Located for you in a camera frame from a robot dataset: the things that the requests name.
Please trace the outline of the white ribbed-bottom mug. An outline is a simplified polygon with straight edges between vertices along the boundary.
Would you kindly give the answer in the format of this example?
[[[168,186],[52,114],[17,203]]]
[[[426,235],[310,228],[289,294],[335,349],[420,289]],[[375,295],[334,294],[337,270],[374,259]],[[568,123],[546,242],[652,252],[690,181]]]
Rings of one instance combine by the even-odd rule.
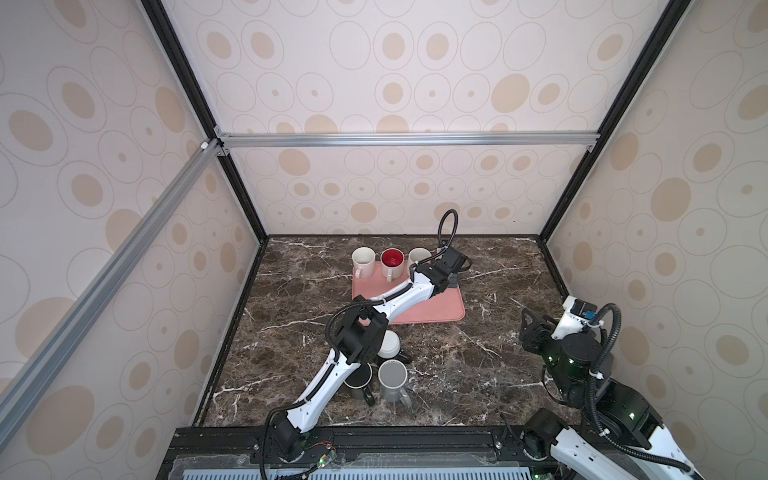
[[[426,248],[414,248],[408,253],[407,266],[410,267],[411,265],[417,264],[418,262],[429,258],[431,255],[432,252]]]

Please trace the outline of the pink rectangular tray mat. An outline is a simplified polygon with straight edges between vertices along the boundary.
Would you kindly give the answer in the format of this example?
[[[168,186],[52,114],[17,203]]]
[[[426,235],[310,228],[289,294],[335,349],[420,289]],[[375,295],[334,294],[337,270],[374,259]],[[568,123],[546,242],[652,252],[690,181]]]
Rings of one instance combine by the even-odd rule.
[[[376,264],[374,274],[367,279],[355,278],[352,282],[352,297],[362,295],[365,298],[379,296],[403,283],[408,278],[403,273],[393,282],[387,282],[381,274],[380,265]],[[393,325],[440,323],[460,321],[465,317],[465,307],[459,287],[448,288],[443,293],[421,302],[390,323]]]

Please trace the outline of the cream mug red inside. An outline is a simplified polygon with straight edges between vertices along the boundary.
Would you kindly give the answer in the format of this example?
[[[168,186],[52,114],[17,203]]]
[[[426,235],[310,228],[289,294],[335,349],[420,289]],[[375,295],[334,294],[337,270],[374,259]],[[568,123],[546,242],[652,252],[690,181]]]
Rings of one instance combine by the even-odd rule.
[[[405,255],[396,248],[389,248],[381,253],[381,273],[388,283],[398,280],[405,269]]]

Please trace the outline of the pale pink mug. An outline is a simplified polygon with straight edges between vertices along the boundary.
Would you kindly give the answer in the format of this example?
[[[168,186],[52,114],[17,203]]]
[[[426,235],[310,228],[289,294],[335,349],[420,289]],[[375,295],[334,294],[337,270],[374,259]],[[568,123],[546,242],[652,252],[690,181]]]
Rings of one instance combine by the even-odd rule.
[[[376,265],[376,253],[369,247],[359,247],[352,253],[353,276],[355,279],[368,279],[373,276]]]

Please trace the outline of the white mug black handle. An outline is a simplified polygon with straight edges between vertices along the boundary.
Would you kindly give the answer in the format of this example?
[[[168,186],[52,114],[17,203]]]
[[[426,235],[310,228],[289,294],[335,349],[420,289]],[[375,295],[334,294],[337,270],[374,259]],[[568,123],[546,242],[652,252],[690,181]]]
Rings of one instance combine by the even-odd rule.
[[[377,354],[377,362],[379,364],[387,360],[398,360],[405,365],[412,362],[411,357],[402,349],[399,336],[392,330],[385,332]]]

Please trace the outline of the grey mug front row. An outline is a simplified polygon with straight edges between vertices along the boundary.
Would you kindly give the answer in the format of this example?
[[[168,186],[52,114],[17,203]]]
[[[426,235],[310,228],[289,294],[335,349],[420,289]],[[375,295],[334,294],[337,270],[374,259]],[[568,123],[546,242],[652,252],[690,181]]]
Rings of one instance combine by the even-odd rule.
[[[395,359],[383,362],[378,369],[377,376],[380,395],[384,401],[401,403],[408,409],[412,408],[412,400],[406,390],[408,372],[402,362]]]

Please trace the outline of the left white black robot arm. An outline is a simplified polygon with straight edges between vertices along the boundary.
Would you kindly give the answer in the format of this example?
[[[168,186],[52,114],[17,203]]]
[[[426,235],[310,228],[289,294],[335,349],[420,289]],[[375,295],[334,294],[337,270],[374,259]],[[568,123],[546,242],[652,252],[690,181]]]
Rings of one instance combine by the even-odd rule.
[[[264,423],[260,455],[277,448],[281,459],[294,461],[305,449],[311,431],[326,405],[362,365],[378,354],[392,320],[409,309],[444,292],[472,265],[469,257],[444,245],[437,253],[419,261],[408,278],[391,290],[373,297],[357,296],[328,321],[325,338],[328,357],[299,398],[269,412]]]

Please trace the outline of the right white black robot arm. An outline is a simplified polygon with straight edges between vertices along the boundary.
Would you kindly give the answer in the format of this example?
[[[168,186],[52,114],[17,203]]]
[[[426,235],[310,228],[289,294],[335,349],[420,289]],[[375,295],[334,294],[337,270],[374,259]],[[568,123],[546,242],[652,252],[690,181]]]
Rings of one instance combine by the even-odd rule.
[[[542,359],[541,378],[556,387],[551,398],[579,411],[602,442],[630,457],[648,478],[700,478],[659,412],[640,392],[613,379],[612,349],[621,326],[616,304],[597,308],[577,300],[560,320],[523,309],[519,339],[525,351]],[[530,459],[555,459],[585,479],[630,476],[546,409],[525,424],[520,440]]]

